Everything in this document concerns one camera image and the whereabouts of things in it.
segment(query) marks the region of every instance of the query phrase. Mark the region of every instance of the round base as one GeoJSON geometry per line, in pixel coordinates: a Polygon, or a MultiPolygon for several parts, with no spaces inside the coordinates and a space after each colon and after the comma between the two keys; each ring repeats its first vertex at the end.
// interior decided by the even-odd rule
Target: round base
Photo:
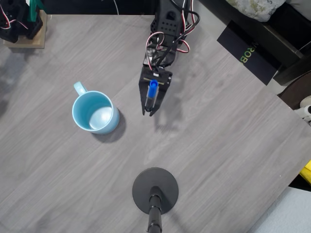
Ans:
{"type": "Polygon", "coordinates": [[[140,173],[133,184],[133,199],[137,207],[149,214],[149,198],[152,187],[158,186],[162,191],[161,213],[170,211],[178,199],[178,184],[167,170],[153,167],[140,173]]]}

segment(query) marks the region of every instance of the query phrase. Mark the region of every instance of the black wire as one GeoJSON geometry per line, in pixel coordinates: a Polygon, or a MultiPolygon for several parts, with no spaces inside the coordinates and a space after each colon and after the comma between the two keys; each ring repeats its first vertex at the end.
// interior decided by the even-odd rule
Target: black wire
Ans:
{"type": "Polygon", "coordinates": [[[200,16],[198,13],[194,12],[194,11],[190,11],[186,8],[183,8],[181,6],[179,6],[174,0],[170,0],[177,9],[181,10],[181,11],[184,11],[186,13],[190,13],[190,14],[193,14],[195,16],[197,16],[197,20],[196,22],[187,30],[185,31],[184,33],[182,33],[176,40],[174,40],[172,42],[172,45],[171,46],[168,46],[168,48],[166,49],[166,51],[164,52],[164,54],[162,55],[162,57],[158,60],[158,62],[156,63],[156,66],[158,67],[161,62],[163,61],[163,59],[167,56],[167,54],[171,51],[172,47],[173,47],[173,44],[178,42],[181,38],[183,38],[190,30],[192,30],[196,25],[198,25],[199,21],[200,21],[200,16]]]}

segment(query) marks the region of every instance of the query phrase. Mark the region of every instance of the cable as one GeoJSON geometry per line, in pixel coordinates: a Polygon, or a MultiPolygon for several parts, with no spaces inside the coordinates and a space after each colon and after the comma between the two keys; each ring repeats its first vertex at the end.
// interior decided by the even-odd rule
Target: cable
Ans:
{"type": "MultiPolygon", "coordinates": [[[[191,0],[190,10],[193,11],[193,0],[191,0]]],[[[193,14],[191,14],[191,18],[192,18],[192,23],[195,23],[195,19],[194,19],[194,15],[193,14]]]]}
{"type": "Polygon", "coordinates": [[[152,67],[151,67],[151,64],[150,64],[149,56],[148,56],[147,46],[148,46],[148,43],[149,43],[149,40],[151,39],[151,37],[153,37],[154,35],[158,35],[158,34],[163,34],[163,39],[162,39],[161,43],[159,44],[159,46],[162,45],[162,43],[163,43],[163,41],[164,41],[164,33],[163,33],[163,32],[152,33],[152,34],[148,37],[147,42],[146,42],[146,56],[147,56],[148,66],[149,66],[150,70],[152,70],[152,67]]]}
{"type": "Polygon", "coordinates": [[[9,18],[8,18],[8,16],[6,16],[6,14],[5,14],[5,12],[4,12],[4,10],[3,10],[1,4],[0,4],[0,7],[1,7],[2,14],[3,14],[3,16],[5,17],[6,24],[8,25],[8,27],[6,27],[6,28],[2,28],[2,27],[1,27],[1,28],[2,28],[2,29],[10,29],[10,28],[11,28],[11,24],[10,24],[9,18]]]}
{"type": "Polygon", "coordinates": [[[117,14],[119,15],[119,10],[118,10],[118,6],[117,6],[117,3],[116,3],[116,0],[113,0],[115,2],[115,5],[116,5],[116,9],[117,9],[117,14]]]}
{"type": "Polygon", "coordinates": [[[190,13],[190,14],[193,14],[193,15],[196,15],[196,16],[197,16],[197,20],[196,20],[196,22],[193,23],[193,25],[192,25],[187,31],[185,31],[184,33],[182,33],[176,40],[174,40],[174,41],[172,42],[172,45],[170,45],[170,46],[166,49],[166,51],[164,52],[164,54],[162,55],[162,57],[161,57],[161,58],[158,60],[158,62],[156,63],[156,66],[157,66],[157,67],[161,64],[161,62],[163,61],[163,59],[164,59],[164,58],[167,56],[167,54],[171,51],[173,45],[174,45],[176,42],[178,42],[181,38],[183,38],[184,36],[186,36],[186,35],[188,35],[189,33],[191,33],[192,30],[195,28],[195,26],[198,25],[198,23],[200,22],[200,16],[199,16],[198,13],[196,13],[196,12],[194,12],[194,11],[190,11],[190,10],[188,10],[188,9],[186,9],[186,8],[180,7],[174,0],[170,0],[170,1],[171,1],[171,2],[175,5],[175,7],[178,8],[179,10],[185,11],[185,12],[190,13]]]}
{"type": "MultiPolygon", "coordinates": [[[[13,20],[10,21],[10,23],[13,23],[13,22],[15,22],[15,21],[17,21],[17,20],[16,20],[16,19],[13,19],[13,20]]],[[[17,21],[17,22],[20,23],[21,25],[23,25],[24,28],[28,29],[28,28],[26,27],[26,25],[23,24],[22,22],[20,22],[20,21],[17,21]]]]}
{"type": "Polygon", "coordinates": [[[184,40],[180,40],[180,41],[182,41],[186,45],[186,47],[188,48],[188,51],[184,51],[184,50],[181,50],[181,49],[177,49],[177,51],[178,52],[182,52],[182,53],[190,52],[190,46],[188,45],[188,43],[186,41],[184,41],[184,40]]]}

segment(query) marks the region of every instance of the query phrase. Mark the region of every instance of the gray wooden table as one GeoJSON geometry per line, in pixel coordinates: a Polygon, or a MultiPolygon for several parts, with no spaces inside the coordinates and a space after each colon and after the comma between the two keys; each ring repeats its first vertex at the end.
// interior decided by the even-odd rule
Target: gray wooden table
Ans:
{"type": "Polygon", "coordinates": [[[0,46],[0,232],[137,233],[136,176],[177,179],[163,233],[242,233],[311,159],[311,130],[202,28],[169,68],[160,110],[143,116],[138,79],[149,16],[49,16],[44,50],[0,46]],[[118,128],[71,117],[76,81],[106,93],[118,128]]]}

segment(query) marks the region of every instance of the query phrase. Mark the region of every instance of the black bracket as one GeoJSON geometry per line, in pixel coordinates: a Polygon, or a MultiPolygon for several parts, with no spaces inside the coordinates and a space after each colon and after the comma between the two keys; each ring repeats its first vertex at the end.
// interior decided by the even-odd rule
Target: black bracket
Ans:
{"type": "Polygon", "coordinates": [[[161,103],[165,97],[167,89],[171,85],[173,73],[165,71],[163,68],[158,69],[158,72],[150,70],[148,67],[143,66],[139,79],[139,91],[140,91],[140,101],[142,114],[145,115],[145,112],[150,112],[152,116],[160,108],[161,103]],[[147,93],[149,88],[149,83],[151,80],[157,80],[158,92],[155,96],[154,106],[149,109],[146,109],[147,93]]]}
{"type": "MultiPolygon", "coordinates": [[[[39,16],[39,9],[37,8],[37,17],[35,22],[28,22],[29,6],[25,0],[1,0],[1,6],[5,15],[8,17],[9,21],[15,19],[15,22],[11,23],[11,28],[1,29],[0,28],[0,38],[7,40],[12,43],[18,41],[19,35],[25,35],[28,39],[33,39],[34,36],[43,26],[43,22],[39,16]]],[[[4,17],[0,9],[0,27],[7,27],[7,20],[4,17]]]]}

